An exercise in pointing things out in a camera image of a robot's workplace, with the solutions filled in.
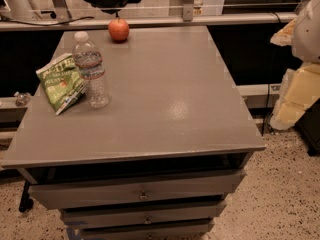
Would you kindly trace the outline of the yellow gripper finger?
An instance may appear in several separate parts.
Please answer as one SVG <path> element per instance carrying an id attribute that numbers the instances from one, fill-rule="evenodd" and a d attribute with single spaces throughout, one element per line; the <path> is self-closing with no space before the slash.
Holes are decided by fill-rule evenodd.
<path id="1" fill-rule="evenodd" d="M 287 23 L 282 29 L 276 32 L 270 39 L 270 42 L 277 46 L 290 46 L 292 44 L 292 36 L 294 32 L 296 20 L 293 19 Z"/>
<path id="2" fill-rule="evenodd" d="M 293 127 L 319 98 L 319 64 L 303 63 L 297 70 L 288 69 L 282 79 L 270 126 L 276 130 Z"/>

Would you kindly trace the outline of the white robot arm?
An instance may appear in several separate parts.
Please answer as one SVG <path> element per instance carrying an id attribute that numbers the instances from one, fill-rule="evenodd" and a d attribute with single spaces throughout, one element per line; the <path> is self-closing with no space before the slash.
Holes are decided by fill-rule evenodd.
<path id="1" fill-rule="evenodd" d="M 296 71 L 288 69 L 284 74 L 270 119 L 273 129 L 287 130 L 320 98 L 320 0 L 304 5 L 270 42 L 290 45 L 293 56 L 302 61 Z"/>

